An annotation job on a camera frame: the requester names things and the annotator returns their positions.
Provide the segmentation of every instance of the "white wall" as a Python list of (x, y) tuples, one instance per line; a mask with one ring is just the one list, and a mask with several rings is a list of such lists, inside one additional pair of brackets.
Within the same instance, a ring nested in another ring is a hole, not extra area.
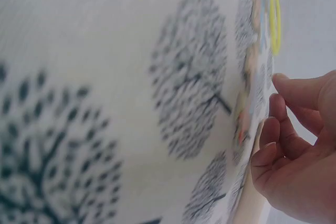
[[(336, 69), (336, 0), (282, 0), (281, 9), (282, 47), (276, 71), (291, 78), (312, 78)], [(297, 121), (294, 125), (309, 142), (316, 140)], [(268, 223), (302, 222), (272, 209)]]

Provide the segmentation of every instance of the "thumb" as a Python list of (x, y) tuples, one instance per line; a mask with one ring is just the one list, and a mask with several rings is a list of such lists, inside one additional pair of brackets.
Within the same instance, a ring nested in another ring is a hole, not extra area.
[(275, 74), (273, 83), (286, 102), (320, 112), (328, 131), (336, 136), (336, 71), (313, 79), (288, 79)]

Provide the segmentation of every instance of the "finger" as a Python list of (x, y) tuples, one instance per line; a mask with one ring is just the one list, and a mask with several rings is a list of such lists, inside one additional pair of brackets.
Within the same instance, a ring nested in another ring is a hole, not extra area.
[(324, 125), (336, 135), (336, 71), (314, 79), (290, 80), (282, 74), (273, 77), (279, 94), (290, 104), (320, 111)]
[(286, 110), (286, 103), (283, 97), (279, 94), (273, 94), (270, 99), (270, 115), (274, 116), (280, 123), (279, 143), (286, 157), (294, 160), (301, 156), (307, 148), (311, 147), (309, 143), (300, 138)]
[(259, 148), (263, 148), (265, 145), (276, 142), (277, 143), (277, 153), (275, 159), (279, 159), (284, 156), (282, 152), (282, 148), (279, 142), (280, 138), (280, 123), (274, 117), (269, 117), (265, 120), (264, 127), (262, 128), (260, 141), (259, 141)]
[(275, 159), (276, 143), (268, 143), (251, 158), (251, 175), (255, 188), (264, 195), (267, 181), (273, 174), (272, 162)]
[(288, 108), (293, 112), (303, 127), (318, 136), (324, 127), (320, 112), (306, 109), (287, 103)]

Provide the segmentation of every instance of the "printed tree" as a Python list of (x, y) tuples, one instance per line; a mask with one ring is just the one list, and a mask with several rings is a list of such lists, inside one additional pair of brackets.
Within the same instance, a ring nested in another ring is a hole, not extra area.
[(146, 221), (146, 222), (143, 222), (141, 224), (159, 224), (160, 222), (161, 222), (161, 218), (155, 219), (155, 220), (151, 220), (151, 221)]
[(214, 0), (182, 0), (164, 24), (149, 68), (162, 139), (169, 154), (201, 151), (220, 106), (227, 58), (225, 17)]
[(257, 39), (251, 22), (252, 7), (252, 0), (238, 0), (235, 36), (239, 69), (245, 81), (247, 81), (244, 68), (247, 59), (247, 48)]
[(14, 79), (0, 63), (0, 223), (111, 223), (122, 162), (89, 87)]
[(260, 71), (257, 74), (257, 85), (256, 85), (256, 95), (255, 95), (255, 112), (256, 115), (259, 116), (261, 108), (265, 104), (265, 95), (264, 95), (264, 87), (265, 87), (265, 75), (266, 75), (266, 67), (265, 64), (261, 65)]
[(190, 202), (185, 206), (182, 224), (206, 224), (219, 200), (226, 194), (221, 189), (226, 175), (225, 152), (218, 153), (207, 166), (192, 191)]
[(269, 49), (267, 56), (267, 89), (270, 89), (272, 85), (272, 75), (273, 75), (273, 55), (272, 50)]
[(236, 178), (235, 183), (233, 184), (232, 190), (230, 192), (228, 208), (227, 208), (227, 212), (228, 212), (228, 215), (229, 215), (227, 223), (232, 223), (233, 218), (235, 216), (235, 213), (236, 213), (235, 208), (238, 204), (239, 195), (242, 192), (241, 190), (244, 187), (246, 168), (247, 168), (247, 163), (243, 164), (240, 167), (237, 178)]

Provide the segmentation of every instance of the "hand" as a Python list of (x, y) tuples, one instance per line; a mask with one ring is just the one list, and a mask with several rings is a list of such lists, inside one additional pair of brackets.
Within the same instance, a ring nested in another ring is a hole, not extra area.
[[(256, 189), (284, 213), (317, 224), (336, 223), (336, 71), (309, 80), (273, 77), (279, 94), (270, 97), (260, 150), (251, 159)], [(312, 132), (300, 138), (286, 106)]]

